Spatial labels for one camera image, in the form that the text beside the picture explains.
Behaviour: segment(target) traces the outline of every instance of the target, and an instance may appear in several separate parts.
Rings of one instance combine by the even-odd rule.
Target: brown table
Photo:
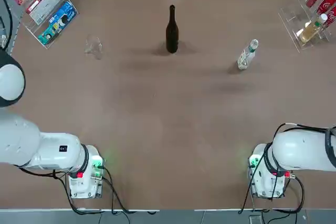
[[[278,16],[293,0],[72,0],[80,15],[49,49],[21,27],[13,56],[27,89],[10,110],[69,132],[107,159],[131,209],[239,208],[247,158],[282,122],[335,123],[335,45],[298,54]],[[164,50],[169,5],[180,50]],[[88,34],[102,60],[84,54]],[[259,39],[248,70],[233,68]],[[1,165],[0,208],[69,208],[60,184]],[[335,208],[335,173],[297,172],[306,208]],[[296,207],[299,189],[258,207]],[[78,206],[110,207],[101,200]]]

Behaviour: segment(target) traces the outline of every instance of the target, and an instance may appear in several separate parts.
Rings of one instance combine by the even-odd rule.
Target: wine bottle
[[[179,29],[177,27],[175,20],[175,6],[171,5],[169,7],[169,10],[170,10],[169,23],[166,29],[166,48],[168,52],[173,54],[178,49]]]

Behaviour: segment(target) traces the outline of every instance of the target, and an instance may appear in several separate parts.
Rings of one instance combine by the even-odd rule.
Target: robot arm
[[[336,137],[331,135],[336,150]],[[292,130],[276,135],[268,150],[271,165],[276,162],[283,170],[324,170],[336,172],[325,149],[325,134],[307,130]]]
[[[22,97],[25,83],[19,63],[0,50],[0,163],[62,170],[69,175],[72,198],[101,197],[104,163],[95,147],[80,144],[71,134],[40,132],[34,123],[3,108]]]
[[[260,198],[281,197],[290,170],[336,172],[336,137],[328,132],[303,127],[278,133],[272,143],[257,145],[249,158],[253,194]]]

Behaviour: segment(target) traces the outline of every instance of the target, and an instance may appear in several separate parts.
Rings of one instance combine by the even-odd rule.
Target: white cylinder
[[[40,131],[34,123],[0,109],[0,163],[24,165],[39,145]]]
[[[327,157],[324,138],[324,133],[307,130],[279,133],[274,138],[271,147],[273,156],[286,170],[336,171]],[[335,150],[335,136],[331,136],[331,145]]]

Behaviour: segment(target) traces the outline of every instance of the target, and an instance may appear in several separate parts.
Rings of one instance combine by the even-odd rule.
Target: clear glass cup
[[[103,57],[102,54],[102,44],[100,42],[100,39],[97,36],[94,35],[88,35],[86,38],[86,48],[85,48],[86,54],[94,55],[94,57],[97,60],[101,60]]]

